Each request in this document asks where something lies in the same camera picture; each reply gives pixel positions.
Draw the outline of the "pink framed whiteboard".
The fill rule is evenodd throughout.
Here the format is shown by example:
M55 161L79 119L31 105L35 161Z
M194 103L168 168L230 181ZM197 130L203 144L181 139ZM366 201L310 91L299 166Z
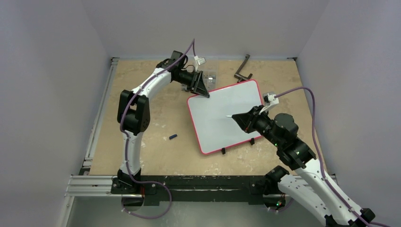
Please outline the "pink framed whiteboard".
M220 152L255 140L257 132L247 134L226 115L246 113L254 106L262 105L262 96L256 80L232 84L209 92L210 97L200 95L187 99L192 124L200 151L204 155Z

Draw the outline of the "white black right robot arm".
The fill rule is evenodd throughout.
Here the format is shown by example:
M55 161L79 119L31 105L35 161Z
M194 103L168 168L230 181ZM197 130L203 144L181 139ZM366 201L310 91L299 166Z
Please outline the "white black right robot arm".
M280 161L306 181L302 185L284 167L277 166L265 175L265 192L289 195L325 227L369 227L375 214L356 204L324 170L321 160L298 136L293 116L279 113L274 119L260 113L261 106L231 118L246 133L258 132L277 148Z

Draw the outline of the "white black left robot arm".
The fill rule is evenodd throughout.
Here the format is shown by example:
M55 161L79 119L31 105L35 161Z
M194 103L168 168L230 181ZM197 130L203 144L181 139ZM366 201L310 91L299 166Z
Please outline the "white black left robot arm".
M188 71L188 56L173 51L170 58L156 65L152 74L138 87L123 90L119 98L117 122L123 134L123 161L117 173L117 179L128 193L140 190L140 149L145 130L150 125L150 101L171 82L178 82L186 91L209 98L209 92L203 82L203 71L193 65Z

